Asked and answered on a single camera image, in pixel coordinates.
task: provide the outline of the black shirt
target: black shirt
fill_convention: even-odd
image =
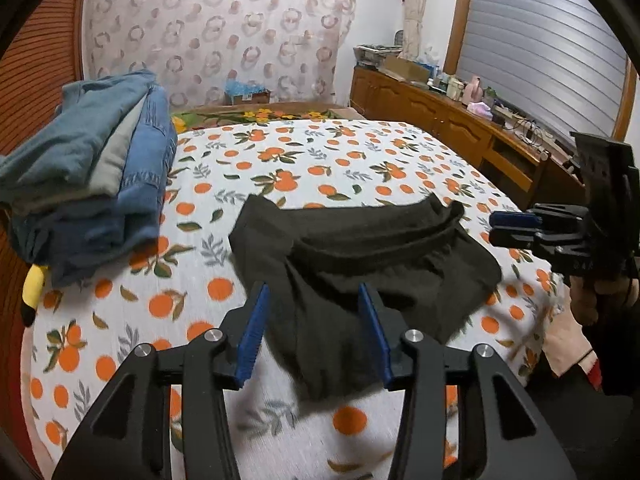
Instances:
[[[313,400],[377,381],[357,314],[370,283],[407,325],[445,343],[495,290],[494,257],[435,195],[407,206],[281,210],[249,196],[229,237],[244,286],[268,283],[266,339]]]

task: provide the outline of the blue jeans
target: blue jeans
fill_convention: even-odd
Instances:
[[[113,129],[155,80],[153,72],[140,70],[63,86],[56,117],[0,156],[0,202],[11,205],[84,186]]]
[[[12,246],[48,265],[53,286],[91,277],[104,263],[158,238],[177,136],[164,89],[152,86],[133,133],[118,195],[67,202],[52,212],[13,216]]]

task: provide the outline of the bed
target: bed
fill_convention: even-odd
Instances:
[[[77,285],[46,287],[22,348],[23,408],[46,478],[135,345],[186,344],[243,304],[226,237],[251,193],[281,208],[409,204],[430,193],[445,203],[462,202],[463,227],[492,252],[503,280],[449,344],[471,349],[489,343],[526,382],[545,329],[562,305],[562,287],[543,260],[489,245],[490,212],[516,210],[513,203],[449,148],[409,124],[327,119],[319,112],[277,120],[282,117],[267,112],[253,117],[258,123],[204,129],[193,118],[191,124],[179,118],[184,131],[154,250],[104,266]],[[276,120],[262,122],[267,118]],[[225,400],[243,479],[388,474],[401,392],[298,403],[291,378],[263,344],[252,379]],[[458,442],[455,388],[447,388],[447,405],[445,462],[451,463]],[[172,470],[180,480],[179,387],[172,389],[170,411]]]

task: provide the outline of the patterned curtain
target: patterned curtain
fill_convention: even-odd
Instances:
[[[332,102],[355,0],[86,0],[91,78],[146,67],[174,109],[220,104],[228,78],[272,101]]]

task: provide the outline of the window blind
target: window blind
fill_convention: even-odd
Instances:
[[[609,137],[626,53],[588,0],[471,0],[457,76],[556,132]]]

